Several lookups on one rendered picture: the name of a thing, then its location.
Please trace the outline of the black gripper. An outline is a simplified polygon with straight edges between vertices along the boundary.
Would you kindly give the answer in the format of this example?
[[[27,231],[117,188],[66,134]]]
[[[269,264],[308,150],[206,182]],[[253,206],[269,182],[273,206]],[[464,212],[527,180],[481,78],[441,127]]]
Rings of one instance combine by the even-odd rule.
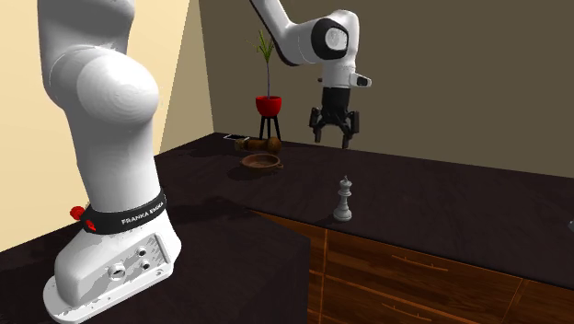
[[[360,113],[349,111],[350,89],[343,87],[324,87],[322,92],[322,108],[311,109],[309,126],[313,129],[315,142],[321,142],[322,129],[337,120],[338,127],[343,133],[342,149],[347,149],[353,135],[360,131]]]

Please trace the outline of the red potted plant on stand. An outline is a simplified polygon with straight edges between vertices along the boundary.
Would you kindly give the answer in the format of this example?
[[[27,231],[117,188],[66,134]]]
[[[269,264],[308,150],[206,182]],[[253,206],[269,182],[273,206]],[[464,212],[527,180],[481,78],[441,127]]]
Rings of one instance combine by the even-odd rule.
[[[255,98],[256,108],[260,115],[258,138],[263,138],[264,131],[267,131],[267,138],[271,138],[271,125],[273,124],[276,136],[281,140],[278,115],[281,111],[282,99],[270,93],[270,57],[275,46],[272,39],[265,38],[261,29],[258,31],[258,44],[252,43],[252,46],[257,53],[262,55],[266,67],[266,93]]]

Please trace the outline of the white chess king piece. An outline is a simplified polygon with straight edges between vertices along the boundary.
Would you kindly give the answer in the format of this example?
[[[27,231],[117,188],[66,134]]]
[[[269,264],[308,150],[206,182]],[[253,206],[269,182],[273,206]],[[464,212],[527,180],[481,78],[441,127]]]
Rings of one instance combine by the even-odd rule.
[[[339,203],[337,208],[333,211],[333,216],[336,220],[340,222],[346,222],[351,220],[352,218],[352,211],[349,208],[348,199],[351,196],[350,187],[352,186],[352,182],[345,176],[339,182]]]

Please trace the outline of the wooden pepper mill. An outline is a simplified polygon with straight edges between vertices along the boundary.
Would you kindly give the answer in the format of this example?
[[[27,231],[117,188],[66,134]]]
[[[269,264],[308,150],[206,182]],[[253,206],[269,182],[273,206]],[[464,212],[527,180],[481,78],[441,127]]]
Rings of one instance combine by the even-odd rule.
[[[235,149],[245,151],[261,151],[273,155],[278,155],[281,151],[281,141],[274,136],[265,140],[252,138],[236,139]]]

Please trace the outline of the wooden drawer cabinet dark top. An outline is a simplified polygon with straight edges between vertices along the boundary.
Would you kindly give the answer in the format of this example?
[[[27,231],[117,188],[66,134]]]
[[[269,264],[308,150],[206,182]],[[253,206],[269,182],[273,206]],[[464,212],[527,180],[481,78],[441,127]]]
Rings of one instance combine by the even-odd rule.
[[[155,159],[171,206],[223,198],[307,235],[317,324],[574,324],[574,179],[213,133]],[[352,182],[352,218],[333,216]]]

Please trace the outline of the dark robot stand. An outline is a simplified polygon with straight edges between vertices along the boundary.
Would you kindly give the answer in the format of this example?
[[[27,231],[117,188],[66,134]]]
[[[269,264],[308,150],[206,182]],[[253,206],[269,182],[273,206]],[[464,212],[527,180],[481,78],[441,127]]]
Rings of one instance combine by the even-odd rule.
[[[84,324],[306,324],[310,241],[223,198],[168,213],[173,274]],[[55,324],[42,301],[69,225],[0,252],[0,324]]]

